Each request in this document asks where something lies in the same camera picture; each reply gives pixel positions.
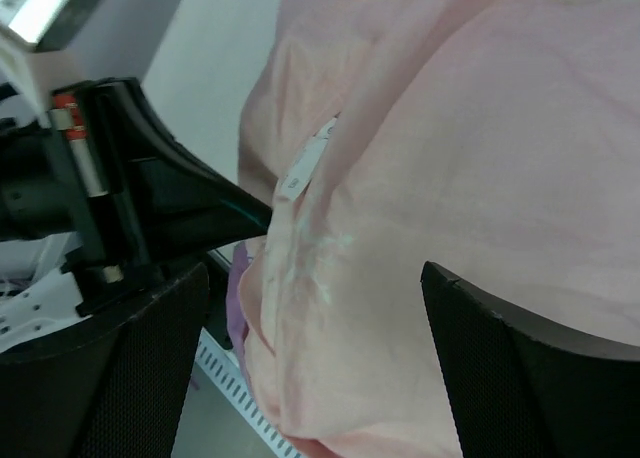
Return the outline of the purple Elsa pillowcase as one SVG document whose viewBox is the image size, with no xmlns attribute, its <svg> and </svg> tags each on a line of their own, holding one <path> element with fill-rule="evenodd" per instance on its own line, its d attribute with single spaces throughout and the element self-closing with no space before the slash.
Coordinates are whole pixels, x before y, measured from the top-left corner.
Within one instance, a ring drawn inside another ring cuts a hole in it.
<svg viewBox="0 0 640 458">
<path fill-rule="evenodd" d="M 309 457 L 457 457 L 428 261 L 639 341 L 639 0 L 282 0 L 242 114 L 253 395 Z"/>
</svg>

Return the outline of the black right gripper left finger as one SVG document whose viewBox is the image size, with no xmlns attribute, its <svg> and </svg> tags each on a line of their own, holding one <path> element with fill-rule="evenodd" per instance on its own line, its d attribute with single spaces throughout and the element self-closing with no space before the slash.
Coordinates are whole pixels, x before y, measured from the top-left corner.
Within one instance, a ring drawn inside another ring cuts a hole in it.
<svg viewBox="0 0 640 458">
<path fill-rule="evenodd" d="M 170 456 L 207 301 L 198 264 L 2 353 L 2 456 Z"/>
</svg>

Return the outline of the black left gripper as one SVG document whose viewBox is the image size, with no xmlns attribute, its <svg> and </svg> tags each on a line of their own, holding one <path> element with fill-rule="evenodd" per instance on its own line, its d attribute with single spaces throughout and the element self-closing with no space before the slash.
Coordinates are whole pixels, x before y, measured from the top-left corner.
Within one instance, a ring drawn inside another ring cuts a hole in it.
<svg viewBox="0 0 640 458">
<path fill-rule="evenodd" d="M 135 79 L 52 94 L 49 126 L 1 121 L 1 238 L 72 232 L 81 316 L 155 283 L 165 258 L 266 234 L 271 208 L 196 158 Z"/>
</svg>

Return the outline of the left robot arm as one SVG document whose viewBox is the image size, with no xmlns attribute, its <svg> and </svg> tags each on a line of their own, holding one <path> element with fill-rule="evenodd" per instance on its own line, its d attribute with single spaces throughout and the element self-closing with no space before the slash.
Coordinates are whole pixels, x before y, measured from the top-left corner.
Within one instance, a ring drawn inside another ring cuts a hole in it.
<svg viewBox="0 0 640 458">
<path fill-rule="evenodd" d="M 55 90 L 44 124 L 1 124 L 1 238 L 44 241 L 33 274 L 1 276 L 1 347 L 87 321 L 165 266 L 262 236 L 269 206 L 179 142 L 134 78 Z"/>
</svg>

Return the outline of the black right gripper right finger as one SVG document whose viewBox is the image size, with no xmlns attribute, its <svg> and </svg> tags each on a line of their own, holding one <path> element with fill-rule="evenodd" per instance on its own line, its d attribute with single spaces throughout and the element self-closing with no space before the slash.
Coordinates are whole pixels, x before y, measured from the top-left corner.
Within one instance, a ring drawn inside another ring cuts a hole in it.
<svg viewBox="0 0 640 458">
<path fill-rule="evenodd" d="M 639 349 L 425 263 L 429 319 L 466 457 L 636 457 Z"/>
</svg>

